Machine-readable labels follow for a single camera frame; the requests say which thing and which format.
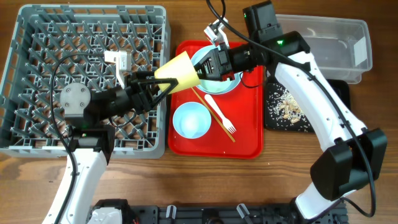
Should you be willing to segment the light blue bowl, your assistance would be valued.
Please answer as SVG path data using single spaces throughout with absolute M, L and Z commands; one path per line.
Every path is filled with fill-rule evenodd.
M 198 139 L 210 129 L 211 114 L 203 104 L 190 101 L 175 110 L 172 125 L 181 137 Z

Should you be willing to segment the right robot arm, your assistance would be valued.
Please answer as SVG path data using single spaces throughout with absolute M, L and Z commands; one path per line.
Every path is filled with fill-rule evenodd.
M 223 14 L 205 28 L 214 45 L 195 70 L 201 79 L 223 81 L 235 73 L 264 66 L 284 86 L 309 120 L 322 155 L 311 166 L 311 184 L 290 203 L 290 223 L 313 223 L 363 187 L 375 194 L 387 138 L 368 129 L 341 101 L 319 70 L 310 46 L 296 31 L 285 33 L 273 5 L 265 1 L 243 11 L 248 35 L 244 44 L 229 46 Z

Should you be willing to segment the pale blue round plate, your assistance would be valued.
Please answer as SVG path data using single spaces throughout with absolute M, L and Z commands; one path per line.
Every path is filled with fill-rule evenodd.
M 212 49 L 215 49 L 215 46 L 208 45 L 208 46 L 202 47 L 200 50 L 197 50 L 191 58 L 192 64 L 196 64 L 197 62 L 199 62 L 200 59 L 202 59 Z M 200 84 L 197 85 L 197 88 L 200 91 L 205 92 L 207 94 L 222 95 L 229 91 L 232 91 L 234 88 L 236 88 L 240 84 L 242 74 L 243 74 L 243 72 L 235 73 L 234 80 L 226 80 L 223 82 L 211 81 L 211 80 L 200 80 Z

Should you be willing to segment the white plastic fork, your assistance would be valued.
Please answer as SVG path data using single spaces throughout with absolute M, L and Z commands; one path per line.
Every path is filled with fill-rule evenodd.
M 221 118 L 222 125 L 226 128 L 226 130 L 233 134 L 236 132 L 236 128 L 232 124 L 232 122 L 223 114 L 220 110 L 218 104 L 215 102 L 213 97 L 209 94 L 205 95 L 206 102 L 213 108 L 213 110 L 217 113 L 217 115 Z

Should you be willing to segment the yellow plastic cup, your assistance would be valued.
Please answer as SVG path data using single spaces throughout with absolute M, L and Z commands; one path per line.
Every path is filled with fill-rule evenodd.
M 155 78 L 176 78 L 178 85 L 169 93 L 176 93 L 200 84 L 200 79 L 194 69 L 192 61 L 186 51 L 158 68 L 154 73 Z

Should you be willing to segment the wooden chopstick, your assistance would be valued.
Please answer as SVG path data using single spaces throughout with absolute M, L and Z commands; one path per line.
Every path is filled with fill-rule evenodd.
M 215 121 L 219 124 L 219 126 L 222 128 L 222 130 L 227 134 L 227 136 L 230 138 L 232 142 L 236 142 L 235 138 L 230 134 L 226 128 L 222 125 L 221 118 L 217 115 L 217 113 L 213 110 L 213 108 L 206 102 L 205 97 L 203 98 L 198 94 L 196 89 L 194 87 L 191 87 L 192 92 L 196 95 L 196 97 L 200 100 L 200 102 L 205 106 L 205 108 L 210 112 L 212 117 L 215 119 Z

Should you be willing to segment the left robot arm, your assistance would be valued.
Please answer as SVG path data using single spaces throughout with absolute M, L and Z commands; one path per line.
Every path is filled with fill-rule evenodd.
M 60 94 L 69 133 L 59 139 L 67 152 L 67 166 L 44 223 L 85 223 L 98 182 L 114 150 L 115 130 L 102 120 L 130 111 L 148 112 L 178 85 L 176 78 L 156 78 L 153 72 L 133 72 L 123 85 L 93 92 L 81 83 L 67 85 Z

